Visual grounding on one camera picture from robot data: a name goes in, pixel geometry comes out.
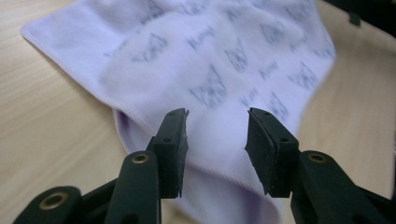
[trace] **fabric fold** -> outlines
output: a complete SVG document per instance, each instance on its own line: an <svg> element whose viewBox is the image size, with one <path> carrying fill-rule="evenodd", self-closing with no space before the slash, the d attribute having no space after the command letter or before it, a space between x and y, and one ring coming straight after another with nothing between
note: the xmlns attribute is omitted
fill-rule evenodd
<svg viewBox="0 0 396 224"><path fill-rule="evenodd" d="M144 150L164 115L190 110L183 198L201 223L278 223L244 147L248 109L293 134L335 57L311 0L79 0L22 35L111 106L120 139Z"/></svg>

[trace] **black object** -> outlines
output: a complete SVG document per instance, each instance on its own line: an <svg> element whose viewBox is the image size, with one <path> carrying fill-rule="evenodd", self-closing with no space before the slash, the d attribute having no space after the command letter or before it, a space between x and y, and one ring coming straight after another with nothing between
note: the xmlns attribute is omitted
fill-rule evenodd
<svg viewBox="0 0 396 224"><path fill-rule="evenodd" d="M161 223L163 198L181 196L188 111L169 112L146 151L128 155L118 179L81 196L75 187L35 197L14 223Z"/></svg>
<svg viewBox="0 0 396 224"><path fill-rule="evenodd" d="M269 112L250 108L246 151L271 197L291 198L297 224L396 223L396 202L356 186L330 156L300 152Z"/></svg>
<svg viewBox="0 0 396 224"><path fill-rule="evenodd" d="M357 26L361 19L396 37L396 4L392 0L324 0L349 14Z"/></svg>

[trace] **table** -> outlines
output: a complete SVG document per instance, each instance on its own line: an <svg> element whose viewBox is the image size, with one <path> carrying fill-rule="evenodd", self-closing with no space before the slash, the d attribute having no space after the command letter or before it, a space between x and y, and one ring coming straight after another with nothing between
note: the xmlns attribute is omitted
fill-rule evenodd
<svg viewBox="0 0 396 224"><path fill-rule="evenodd" d="M46 189L69 185L84 194L105 184L126 156L111 109L20 35L26 22L71 2L0 3L1 223L12 222ZM328 153L357 185L390 197L396 40L365 22L350 25L346 13L322 1L318 9L337 60L303 117L300 149ZM192 221L163 202L163 223ZM289 210L285 223L292 223Z"/></svg>

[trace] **white towel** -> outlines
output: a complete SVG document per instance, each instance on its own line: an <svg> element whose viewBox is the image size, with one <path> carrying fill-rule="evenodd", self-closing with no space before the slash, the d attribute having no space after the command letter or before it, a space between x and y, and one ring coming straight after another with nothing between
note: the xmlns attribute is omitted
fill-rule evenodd
<svg viewBox="0 0 396 224"><path fill-rule="evenodd" d="M334 61L312 0L79 0L23 36L114 109L126 150L187 108L189 152L175 204L201 223L278 223L244 150L248 109L296 133Z"/></svg>

